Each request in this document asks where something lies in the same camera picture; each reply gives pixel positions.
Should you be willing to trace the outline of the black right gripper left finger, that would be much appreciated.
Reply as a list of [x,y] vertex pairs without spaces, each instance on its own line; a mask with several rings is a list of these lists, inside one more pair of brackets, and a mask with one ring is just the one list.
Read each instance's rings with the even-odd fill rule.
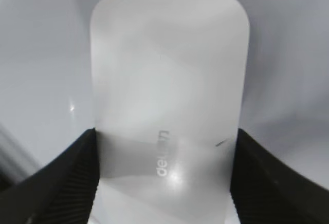
[[92,128],[50,164],[1,193],[1,223],[87,223],[99,179]]

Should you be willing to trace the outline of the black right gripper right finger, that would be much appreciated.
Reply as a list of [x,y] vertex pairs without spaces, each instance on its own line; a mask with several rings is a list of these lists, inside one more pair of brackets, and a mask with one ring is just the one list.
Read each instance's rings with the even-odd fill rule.
[[239,129],[230,192],[240,223],[328,223],[328,190]]

